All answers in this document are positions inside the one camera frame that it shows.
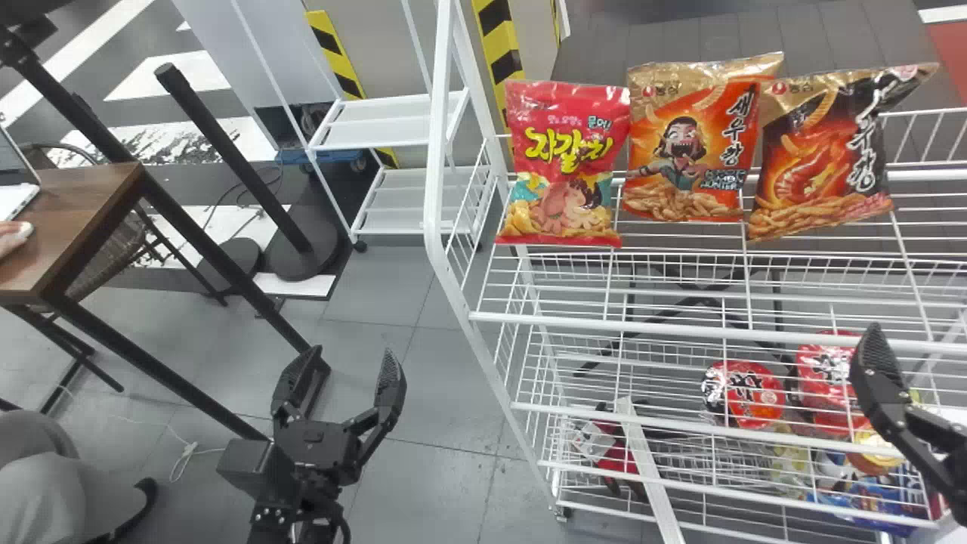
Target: wooden table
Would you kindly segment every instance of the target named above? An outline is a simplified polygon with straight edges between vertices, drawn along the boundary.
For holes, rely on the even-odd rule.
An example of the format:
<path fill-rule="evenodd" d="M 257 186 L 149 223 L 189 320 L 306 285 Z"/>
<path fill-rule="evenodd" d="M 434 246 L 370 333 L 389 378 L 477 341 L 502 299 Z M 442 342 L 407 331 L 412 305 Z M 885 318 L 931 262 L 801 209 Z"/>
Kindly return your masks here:
<path fill-rule="evenodd" d="M 29 312 L 24 306 L 28 303 L 49 305 L 85 334 L 238 435 L 265 439 L 242 418 L 70 299 L 65 290 L 137 202 L 145 198 L 297 352 L 307 350 L 306 340 L 278 313 L 272 300 L 147 174 L 142 164 L 49 169 L 38 174 L 41 192 L 17 216 L 18 220 L 31 222 L 34 233 L 23 246 L 0 260 L 0 305 L 15 314 Z M 78 347 L 86 346 L 77 341 Z"/>

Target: yellow and black striped post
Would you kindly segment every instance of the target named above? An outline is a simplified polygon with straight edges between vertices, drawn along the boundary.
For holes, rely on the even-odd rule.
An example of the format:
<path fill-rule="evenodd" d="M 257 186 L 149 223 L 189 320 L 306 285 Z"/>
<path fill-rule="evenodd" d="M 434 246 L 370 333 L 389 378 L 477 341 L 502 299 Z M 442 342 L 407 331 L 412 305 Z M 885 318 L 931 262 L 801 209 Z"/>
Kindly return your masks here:
<path fill-rule="evenodd" d="M 557 0 L 550 0 L 550 18 L 554 21 L 554 39 L 561 46 L 561 22 L 557 20 Z"/>
<path fill-rule="evenodd" d="M 316 41 L 322 47 L 322 52 L 326 55 L 330 68 L 336 74 L 336 80 L 339 82 L 346 100 L 364 99 L 366 92 L 363 91 L 363 85 L 360 83 L 359 76 L 356 75 L 356 70 L 349 62 L 346 48 L 342 46 L 329 14 L 325 10 L 306 12 L 306 20 L 308 25 L 312 27 L 312 34 L 315 35 Z M 399 167 L 399 161 L 396 159 L 396 153 L 393 149 L 382 147 L 375 151 L 384 165 L 393 168 Z"/>
<path fill-rule="evenodd" d="M 477 28 L 481 33 L 483 58 L 486 60 L 493 96 L 497 101 L 500 119 L 507 130 L 507 106 L 504 81 L 523 79 L 517 33 L 513 29 L 510 0 L 473 0 Z"/>

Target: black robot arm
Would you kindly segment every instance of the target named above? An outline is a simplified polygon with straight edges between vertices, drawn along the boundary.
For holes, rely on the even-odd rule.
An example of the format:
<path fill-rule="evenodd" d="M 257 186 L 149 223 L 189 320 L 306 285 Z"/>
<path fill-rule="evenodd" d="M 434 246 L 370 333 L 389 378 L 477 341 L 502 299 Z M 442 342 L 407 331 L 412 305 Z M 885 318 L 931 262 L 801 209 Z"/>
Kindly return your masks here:
<path fill-rule="evenodd" d="M 282 372 L 272 400 L 274 441 L 234 439 L 219 461 L 219 474 L 255 499 L 250 544 L 329 544 L 339 530 L 349 544 L 341 488 L 359 481 L 402 412 L 406 376 L 386 349 L 372 408 L 342 423 L 307 419 L 329 373 L 320 352 L 309 349 Z"/>
<path fill-rule="evenodd" d="M 913 404 L 879 323 L 860 338 L 849 377 L 876 432 L 903 453 L 967 527 L 967 434 L 961 425 Z M 939 460 L 924 442 L 947 457 Z"/>

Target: laptop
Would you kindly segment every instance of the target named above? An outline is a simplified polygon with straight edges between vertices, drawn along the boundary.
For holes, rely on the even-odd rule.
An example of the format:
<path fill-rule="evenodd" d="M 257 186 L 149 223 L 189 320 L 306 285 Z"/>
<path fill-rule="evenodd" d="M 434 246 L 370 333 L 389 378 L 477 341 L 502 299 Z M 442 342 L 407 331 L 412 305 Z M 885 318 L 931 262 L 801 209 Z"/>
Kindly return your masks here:
<path fill-rule="evenodd" d="M 9 221 L 41 191 L 41 180 L 2 125 L 0 132 L 0 221 Z"/>

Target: black shoe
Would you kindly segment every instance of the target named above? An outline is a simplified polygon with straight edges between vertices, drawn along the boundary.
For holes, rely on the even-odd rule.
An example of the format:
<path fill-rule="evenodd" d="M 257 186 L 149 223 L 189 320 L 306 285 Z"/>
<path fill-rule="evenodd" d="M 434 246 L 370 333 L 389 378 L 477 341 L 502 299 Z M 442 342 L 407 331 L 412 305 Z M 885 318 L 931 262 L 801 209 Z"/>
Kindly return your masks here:
<path fill-rule="evenodd" d="M 155 505 L 155 501 L 158 499 L 158 482 L 154 478 L 142 478 L 134 484 L 134 487 L 144 493 L 144 507 L 138 513 L 134 514 L 134 517 L 121 524 L 114 531 L 108 534 L 102 534 L 93 540 L 88 540 L 84 544 L 113 544 L 119 539 L 124 538 L 148 515 L 148 512 L 151 511 L 151 508 Z"/>

